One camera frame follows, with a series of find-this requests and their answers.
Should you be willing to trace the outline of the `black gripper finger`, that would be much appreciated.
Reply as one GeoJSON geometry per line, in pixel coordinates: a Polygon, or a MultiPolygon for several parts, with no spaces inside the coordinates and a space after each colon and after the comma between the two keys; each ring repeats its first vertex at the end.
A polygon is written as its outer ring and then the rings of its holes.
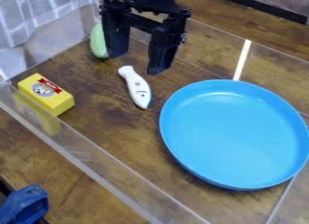
{"type": "Polygon", "coordinates": [[[186,20],[168,17],[152,30],[148,46],[147,73],[156,75],[167,70],[186,42],[186,20]]]}
{"type": "Polygon", "coordinates": [[[105,38],[105,50],[109,58],[124,55],[129,46],[129,26],[120,13],[103,11],[101,24],[105,38]]]}

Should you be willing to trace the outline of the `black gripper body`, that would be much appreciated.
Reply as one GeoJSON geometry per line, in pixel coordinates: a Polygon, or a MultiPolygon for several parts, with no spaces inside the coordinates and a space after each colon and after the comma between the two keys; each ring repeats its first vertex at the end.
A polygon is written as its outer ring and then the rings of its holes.
{"type": "Polygon", "coordinates": [[[176,0],[103,0],[104,33],[128,31],[131,27],[150,33],[164,27],[171,33],[184,33],[191,12],[176,0]]]}

